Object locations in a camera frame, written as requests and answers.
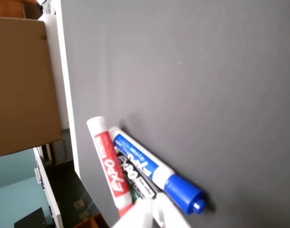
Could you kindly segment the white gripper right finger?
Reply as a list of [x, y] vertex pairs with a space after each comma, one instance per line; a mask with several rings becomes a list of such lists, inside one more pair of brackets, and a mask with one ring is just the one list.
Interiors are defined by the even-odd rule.
[[179, 209], [164, 194], [153, 200], [153, 218], [161, 228], [191, 228]]

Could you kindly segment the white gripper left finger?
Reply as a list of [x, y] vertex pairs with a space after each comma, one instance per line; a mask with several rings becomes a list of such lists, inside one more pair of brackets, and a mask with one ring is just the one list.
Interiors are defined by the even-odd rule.
[[153, 226], [153, 201], [139, 200], [120, 218], [113, 228], [151, 228]]

